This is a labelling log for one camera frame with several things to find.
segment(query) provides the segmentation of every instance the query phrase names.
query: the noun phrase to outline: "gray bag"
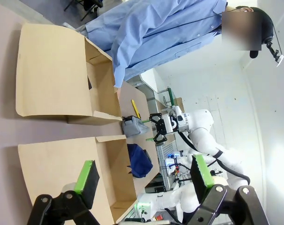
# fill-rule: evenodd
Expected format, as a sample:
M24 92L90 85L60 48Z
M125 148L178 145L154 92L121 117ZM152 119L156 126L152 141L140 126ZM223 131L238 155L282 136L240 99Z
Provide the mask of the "gray bag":
M150 128L142 123L142 120L135 116L123 118L122 122L123 133L126 137L141 135L149 132Z

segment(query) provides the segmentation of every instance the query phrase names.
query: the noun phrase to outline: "long-sleeve shirt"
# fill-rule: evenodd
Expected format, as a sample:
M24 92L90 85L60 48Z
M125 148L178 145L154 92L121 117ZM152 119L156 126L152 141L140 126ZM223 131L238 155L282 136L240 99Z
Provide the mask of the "long-sleeve shirt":
M86 30L112 57L120 88L123 80L211 43L221 33L225 8L226 0L129 0L87 23Z

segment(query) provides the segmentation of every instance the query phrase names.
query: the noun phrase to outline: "black hat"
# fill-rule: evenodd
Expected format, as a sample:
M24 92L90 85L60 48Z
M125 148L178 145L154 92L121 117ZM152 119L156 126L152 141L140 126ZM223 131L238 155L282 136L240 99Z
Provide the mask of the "black hat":
M251 7L254 12L260 14L260 22L262 23L262 45L268 43L273 37L273 22L271 18L263 10ZM259 51L250 51L250 57L255 59L259 54Z

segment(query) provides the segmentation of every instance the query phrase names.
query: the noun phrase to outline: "yellow pen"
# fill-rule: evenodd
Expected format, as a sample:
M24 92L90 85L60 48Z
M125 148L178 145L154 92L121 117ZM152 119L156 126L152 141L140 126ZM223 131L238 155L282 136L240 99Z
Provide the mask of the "yellow pen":
M131 102L132 102L132 105L133 105L133 108L134 108L134 111L135 111L137 117L138 117L139 119L141 119L141 116L140 116L140 113L139 113L139 111L138 111L138 108L137 108L137 106L136 106L135 101L132 99Z

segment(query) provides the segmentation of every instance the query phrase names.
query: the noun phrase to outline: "yellow marker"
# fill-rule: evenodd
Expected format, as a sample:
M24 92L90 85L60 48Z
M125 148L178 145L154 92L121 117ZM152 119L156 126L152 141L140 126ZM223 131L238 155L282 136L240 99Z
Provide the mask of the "yellow marker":
M135 113L136 113L137 117L138 117L139 119L141 119L141 116L140 116L140 113L139 113L139 111L138 111L138 108L137 108L137 106L136 106L136 104L135 104L135 101L132 99L131 102L132 102L132 105L133 105L133 108L134 108L134 110L135 110Z

